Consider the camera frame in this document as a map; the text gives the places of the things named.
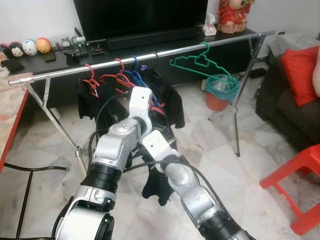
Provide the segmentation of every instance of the red stool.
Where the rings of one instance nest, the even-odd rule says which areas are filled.
[[[284,199],[290,205],[297,217],[297,220],[291,224],[291,229],[297,235],[303,235],[320,224],[320,203],[318,203],[308,212],[302,213],[296,203],[278,183],[280,180],[301,168],[308,168],[320,177],[320,144],[303,150],[285,165],[260,181],[260,186],[263,189],[274,186],[277,191],[284,196]]]

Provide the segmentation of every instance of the pillow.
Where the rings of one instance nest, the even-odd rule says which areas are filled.
[[[294,100],[299,107],[318,98],[313,86],[318,52],[319,46],[298,51],[288,49],[281,58]]]
[[[320,48],[318,52],[318,58],[316,60],[316,65],[313,71],[312,83],[316,95],[320,98]]]

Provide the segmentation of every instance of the red table edge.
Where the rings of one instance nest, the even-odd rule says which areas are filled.
[[[11,146],[12,146],[12,143],[14,142],[14,139],[15,139],[15,136],[16,136],[16,132],[17,132],[17,128],[18,128],[18,124],[19,124],[19,121],[20,121],[20,117],[21,117],[22,112],[24,110],[28,95],[29,95],[29,92],[28,92],[28,90],[26,90],[25,93],[24,93],[24,97],[22,99],[20,108],[19,108],[19,110],[18,110],[18,112],[16,114],[14,123],[12,125],[11,132],[9,134],[8,140],[6,141],[5,147],[3,149],[3,153],[2,153],[2,156],[1,156],[1,159],[0,159],[0,173],[1,173],[2,169],[3,169],[3,167],[4,167],[5,160],[6,160],[6,157],[8,155],[8,152],[9,152]]]

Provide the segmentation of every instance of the marble floor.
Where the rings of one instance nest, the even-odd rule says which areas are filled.
[[[186,125],[174,129],[178,150],[211,182],[235,220],[257,240],[319,240],[320,227],[298,236],[290,228],[295,220],[289,207],[272,188],[259,180],[290,160],[297,152],[288,139],[255,114],[254,93],[261,79],[250,79],[238,105],[241,156],[232,142],[228,110],[214,112],[205,105],[200,83],[177,86],[183,100]],[[88,160],[88,138],[95,124],[79,119],[76,105],[58,109],[62,125],[83,149]],[[23,167],[66,166],[69,171],[43,171],[33,175],[21,237],[48,237],[62,207],[84,176],[72,148],[52,123],[37,113],[23,123],[6,160]],[[157,197],[144,199],[146,168],[122,175],[117,191],[113,240],[201,240],[174,193],[161,207]],[[0,174],[0,237],[14,237],[27,185],[28,173],[4,168]],[[320,202],[319,186],[293,175],[281,181],[304,211]]]

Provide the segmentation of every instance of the wall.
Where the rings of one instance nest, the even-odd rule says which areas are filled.
[[[219,0],[208,1],[207,11],[217,16]],[[0,43],[43,36],[54,43],[61,37],[74,36],[74,27],[81,29],[73,0],[0,0],[0,12]],[[320,1],[256,0],[248,15],[248,27],[256,32],[318,34]]]

